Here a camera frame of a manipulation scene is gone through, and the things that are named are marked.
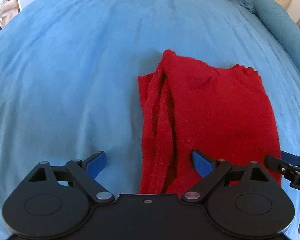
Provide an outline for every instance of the blue bed sheet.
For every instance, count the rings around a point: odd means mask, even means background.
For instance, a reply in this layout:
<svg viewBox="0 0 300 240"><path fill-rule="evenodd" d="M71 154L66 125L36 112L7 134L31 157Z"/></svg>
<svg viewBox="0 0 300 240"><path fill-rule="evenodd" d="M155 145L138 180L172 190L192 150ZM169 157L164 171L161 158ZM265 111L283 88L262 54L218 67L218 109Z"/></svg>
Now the blue bed sheet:
<svg viewBox="0 0 300 240"><path fill-rule="evenodd" d="M258 70L281 149L300 155L300 72L260 20L236 0L36 0L0 32L0 240L4 200L40 161L63 165L107 153L97 177L138 192L143 117L137 76L162 52ZM283 188L296 207L300 192Z"/></svg>

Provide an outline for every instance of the silver screw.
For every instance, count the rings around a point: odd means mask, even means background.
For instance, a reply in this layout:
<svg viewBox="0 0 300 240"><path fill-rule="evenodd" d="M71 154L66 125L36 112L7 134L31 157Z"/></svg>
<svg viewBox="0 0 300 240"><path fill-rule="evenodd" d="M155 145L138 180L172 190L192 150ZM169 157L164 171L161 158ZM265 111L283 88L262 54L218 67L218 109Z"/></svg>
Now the silver screw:
<svg viewBox="0 0 300 240"><path fill-rule="evenodd" d="M97 199L99 200L108 200L112 197L112 194L107 191L101 191L96 195Z"/></svg>
<svg viewBox="0 0 300 240"><path fill-rule="evenodd" d="M185 198L189 199L189 200L196 200L199 197L200 197L200 194L195 191L189 191L189 192L185 193Z"/></svg>

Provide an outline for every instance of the red fabric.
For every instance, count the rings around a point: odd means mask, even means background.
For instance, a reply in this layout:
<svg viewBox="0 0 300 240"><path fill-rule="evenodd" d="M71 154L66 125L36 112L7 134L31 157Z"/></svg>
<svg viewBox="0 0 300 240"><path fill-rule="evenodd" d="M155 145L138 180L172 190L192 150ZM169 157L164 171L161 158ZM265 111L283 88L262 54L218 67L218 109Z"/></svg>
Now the red fabric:
<svg viewBox="0 0 300 240"><path fill-rule="evenodd" d="M278 131L261 78L253 68L214 68L163 53L155 73L138 78L144 115L140 193L177 193L200 181L198 149L234 165L280 158ZM281 175L270 171L281 184Z"/></svg>

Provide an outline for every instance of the screw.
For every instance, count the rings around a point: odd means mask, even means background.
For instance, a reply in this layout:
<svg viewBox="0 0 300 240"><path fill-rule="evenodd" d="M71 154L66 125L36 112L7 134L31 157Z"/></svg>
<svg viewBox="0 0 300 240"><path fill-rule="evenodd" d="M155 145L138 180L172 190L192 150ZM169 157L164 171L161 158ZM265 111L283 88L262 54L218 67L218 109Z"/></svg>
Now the screw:
<svg viewBox="0 0 300 240"><path fill-rule="evenodd" d="M189 199L189 200L196 200L199 197L200 197L200 194L195 191L189 191L189 192L185 193L185 198Z"/></svg>
<svg viewBox="0 0 300 240"><path fill-rule="evenodd" d="M101 191L96 195L97 199L99 200L108 200L112 197L112 194L107 191Z"/></svg>

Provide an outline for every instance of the folded red garment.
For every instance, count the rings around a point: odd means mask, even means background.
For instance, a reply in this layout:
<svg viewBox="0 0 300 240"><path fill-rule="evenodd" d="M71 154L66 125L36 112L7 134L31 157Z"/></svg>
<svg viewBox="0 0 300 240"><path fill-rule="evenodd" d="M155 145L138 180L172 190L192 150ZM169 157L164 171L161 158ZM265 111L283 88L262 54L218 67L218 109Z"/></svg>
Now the folded red garment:
<svg viewBox="0 0 300 240"><path fill-rule="evenodd" d="M214 68L166 50L154 73L138 78L144 115L140 193L177 193L200 181L198 149L234 165L280 158L277 126L253 68ZM281 184L281 174L269 171Z"/></svg>

